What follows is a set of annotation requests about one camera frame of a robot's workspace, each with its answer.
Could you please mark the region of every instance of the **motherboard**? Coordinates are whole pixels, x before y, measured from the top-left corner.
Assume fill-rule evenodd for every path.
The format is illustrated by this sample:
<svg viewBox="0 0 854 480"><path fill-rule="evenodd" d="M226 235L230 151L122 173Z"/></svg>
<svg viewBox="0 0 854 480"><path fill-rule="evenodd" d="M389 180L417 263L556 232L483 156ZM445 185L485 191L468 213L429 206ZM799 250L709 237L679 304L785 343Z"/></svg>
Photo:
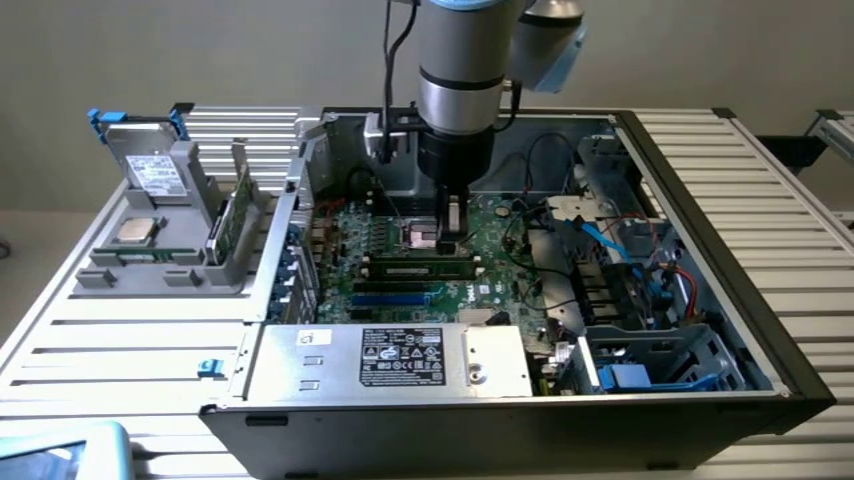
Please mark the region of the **motherboard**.
<svg viewBox="0 0 854 480"><path fill-rule="evenodd" d="M528 351L547 350L537 276L505 253L511 242L516 261L532 265L520 224L507 231L515 203L521 202L500 195L471 198L469 234L451 256L435 253L432 217L377 215L369 201L320 204L312 225L322 287L317 323L492 319L519 326Z"/></svg>

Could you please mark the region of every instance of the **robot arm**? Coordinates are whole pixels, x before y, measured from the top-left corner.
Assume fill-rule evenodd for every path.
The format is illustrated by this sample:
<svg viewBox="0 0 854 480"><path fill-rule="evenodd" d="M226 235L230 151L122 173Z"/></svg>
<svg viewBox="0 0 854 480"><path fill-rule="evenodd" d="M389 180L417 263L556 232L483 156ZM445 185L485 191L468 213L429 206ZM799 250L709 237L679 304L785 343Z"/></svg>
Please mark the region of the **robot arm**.
<svg viewBox="0 0 854 480"><path fill-rule="evenodd" d="M583 12L567 0L421 0L419 8L419 127L395 124L385 138L417 132L417 166L436 185L436 245L448 253L468 231L468 185L489 169L505 80L559 91Z"/></svg>

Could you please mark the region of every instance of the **black metal case side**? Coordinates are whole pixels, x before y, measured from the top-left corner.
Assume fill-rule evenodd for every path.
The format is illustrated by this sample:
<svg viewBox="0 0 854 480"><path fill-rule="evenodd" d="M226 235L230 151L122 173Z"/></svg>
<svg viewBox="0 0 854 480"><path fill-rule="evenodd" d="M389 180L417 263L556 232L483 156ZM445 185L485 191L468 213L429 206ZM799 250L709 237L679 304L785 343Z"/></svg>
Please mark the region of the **black metal case side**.
<svg viewBox="0 0 854 480"><path fill-rule="evenodd" d="M249 475L403 478L692 469L785 414L781 398L202 408Z"/></svg>
<svg viewBox="0 0 854 480"><path fill-rule="evenodd" d="M685 233L693 239L697 253L705 259L771 365L791 390L792 407L767 428L767 433L781 434L832 406L835 398L711 226L637 116L631 111L615 113L617 126L625 132L640 155L639 160L649 170L652 178L648 180L659 186L663 200L672 206Z"/></svg>

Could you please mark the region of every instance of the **warning label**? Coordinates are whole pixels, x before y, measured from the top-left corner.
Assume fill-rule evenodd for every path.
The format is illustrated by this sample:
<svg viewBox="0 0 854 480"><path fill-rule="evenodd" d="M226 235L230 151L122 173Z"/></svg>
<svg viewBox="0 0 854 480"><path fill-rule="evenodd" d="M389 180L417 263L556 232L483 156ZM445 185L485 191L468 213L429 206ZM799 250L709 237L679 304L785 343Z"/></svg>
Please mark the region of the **warning label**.
<svg viewBox="0 0 854 480"><path fill-rule="evenodd" d="M358 381L365 387L444 385L440 328L365 328Z"/></svg>
<svg viewBox="0 0 854 480"><path fill-rule="evenodd" d="M128 166L138 184L152 197L182 197L184 182L168 155L128 155Z"/></svg>

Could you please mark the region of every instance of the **blue latch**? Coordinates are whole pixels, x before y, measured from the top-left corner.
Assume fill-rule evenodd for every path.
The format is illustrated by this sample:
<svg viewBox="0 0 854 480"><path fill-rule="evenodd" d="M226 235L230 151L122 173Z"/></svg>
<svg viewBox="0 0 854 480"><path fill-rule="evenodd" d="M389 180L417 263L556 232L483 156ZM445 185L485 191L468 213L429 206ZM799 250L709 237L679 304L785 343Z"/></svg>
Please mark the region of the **blue latch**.
<svg viewBox="0 0 854 480"><path fill-rule="evenodd" d="M101 115L101 123L120 123L128 118L128 114L124 112L104 112Z"/></svg>
<svg viewBox="0 0 854 480"><path fill-rule="evenodd" d="M201 360L198 362L198 370L196 374L198 378L218 378L224 377L222 366L225 362L222 360L217 360L214 358L209 358L206 360Z"/></svg>
<svg viewBox="0 0 854 480"><path fill-rule="evenodd" d="M172 122L172 126L177 131L177 138L181 140L189 140L189 135L186 134L186 126L184 125L184 117L181 117L181 112L177 111L176 108L169 112L169 120Z"/></svg>
<svg viewBox="0 0 854 480"><path fill-rule="evenodd" d="M89 126L92 127L92 130L94 130L94 134L97 135L97 140L104 145L106 145L106 139L104 138L104 132L101 131L101 125L97 120L98 113L101 113L101 111L97 108L93 108L92 110L89 110L89 112L85 115L86 117L89 117Z"/></svg>
<svg viewBox="0 0 854 480"><path fill-rule="evenodd" d="M652 383L641 364L605 365L597 370L601 388L608 393L708 392L717 385L717 374L703 375L693 382Z"/></svg>

